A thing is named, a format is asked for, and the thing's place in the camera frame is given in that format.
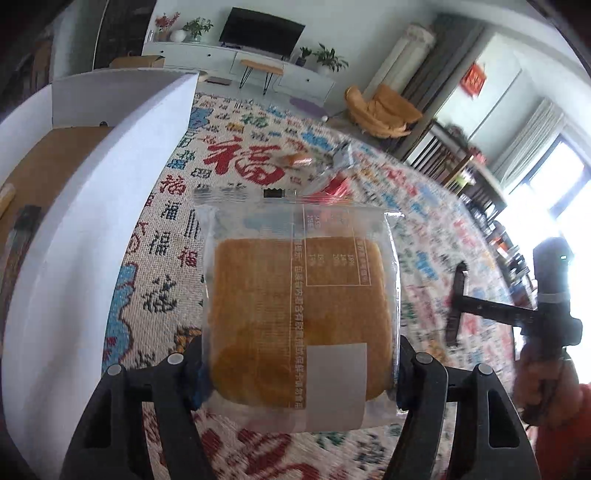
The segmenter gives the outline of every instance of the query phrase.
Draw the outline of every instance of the television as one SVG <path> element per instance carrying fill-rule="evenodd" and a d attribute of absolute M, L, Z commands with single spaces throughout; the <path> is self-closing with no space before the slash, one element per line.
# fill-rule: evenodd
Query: television
<path fill-rule="evenodd" d="M 285 18 L 234 7 L 224 25 L 220 42 L 289 57 L 304 26 Z"/>

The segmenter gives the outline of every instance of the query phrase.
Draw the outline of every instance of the hand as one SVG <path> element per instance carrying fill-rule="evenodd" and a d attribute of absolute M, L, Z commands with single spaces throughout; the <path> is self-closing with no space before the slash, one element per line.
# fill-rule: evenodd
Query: hand
<path fill-rule="evenodd" d="M 558 380 L 550 404 L 543 414 L 542 425 L 552 429 L 575 418 L 581 408 L 583 393 L 573 361 L 535 361 L 535 347 L 528 343 L 517 361 L 517 376 L 513 387 L 513 402 L 516 407 L 538 405 L 542 401 L 542 380 Z"/>

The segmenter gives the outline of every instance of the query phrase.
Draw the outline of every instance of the purple mat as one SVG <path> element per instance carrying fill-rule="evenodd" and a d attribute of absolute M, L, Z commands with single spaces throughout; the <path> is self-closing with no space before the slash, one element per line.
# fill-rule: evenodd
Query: purple mat
<path fill-rule="evenodd" d="M 299 108 L 301 111 L 316 117 L 322 118 L 323 116 L 328 116 L 328 112 L 324 110 L 321 106 L 316 105 L 314 102 L 310 102 L 309 100 L 304 100 L 303 98 L 298 97 L 291 97 L 290 103 Z"/>

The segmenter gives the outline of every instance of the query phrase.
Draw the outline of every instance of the plastic packaging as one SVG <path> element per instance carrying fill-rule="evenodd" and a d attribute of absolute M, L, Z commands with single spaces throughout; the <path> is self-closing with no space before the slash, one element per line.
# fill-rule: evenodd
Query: plastic packaging
<path fill-rule="evenodd" d="M 277 162 L 281 167 L 302 168 L 314 163 L 314 157 L 307 152 L 298 152 L 290 155 L 283 155 Z"/>
<path fill-rule="evenodd" d="M 329 166 L 298 194 L 313 196 L 327 193 L 336 197 L 345 197 L 349 194 L 349 182 L 345 176 L 345 171 L 353 167 L 354 164 L 350 142 L 341 142 L 332 151 L 332 160 Z"/>
<path fill-rule="evenodd" d="M 205 406 L 259 432 L 392 423 L 400 275 L 391 222 L 343 199 L 196 190 Z"/>

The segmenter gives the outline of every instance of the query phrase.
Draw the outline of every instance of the red sleeve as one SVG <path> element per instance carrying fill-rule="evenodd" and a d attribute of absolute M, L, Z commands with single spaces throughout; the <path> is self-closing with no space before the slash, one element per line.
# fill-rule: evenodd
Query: red sleeve
<path fill-rule="evenodd" d="M 535 457 L 543 480 L 563 480 L 573 474 L 577 460 L 591 442 L 591 385 L 581 385 L 579 414 L 559 429 L 538 428 Z"/>

